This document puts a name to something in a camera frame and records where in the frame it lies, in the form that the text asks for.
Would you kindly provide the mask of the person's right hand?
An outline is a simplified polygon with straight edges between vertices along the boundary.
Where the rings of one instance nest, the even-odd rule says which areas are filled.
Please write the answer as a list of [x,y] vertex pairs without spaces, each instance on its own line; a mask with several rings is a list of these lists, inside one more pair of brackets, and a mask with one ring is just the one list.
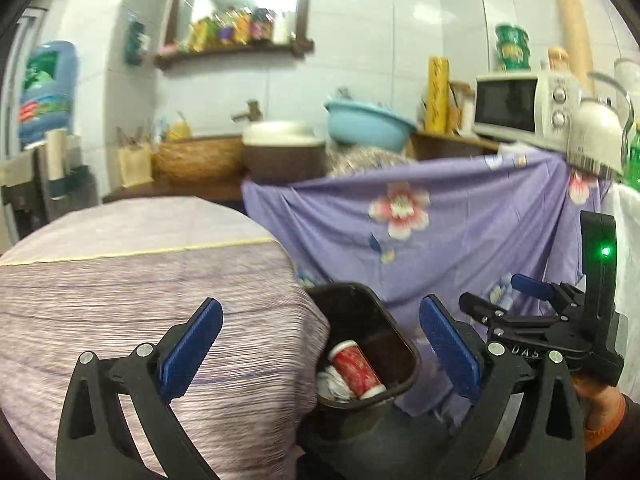
[[585,448],[593,451],[614,434],[622,423],[627,404],[620,389],[587,375],[575,374],[572,382],[577,395],[590,402],[585,421]]

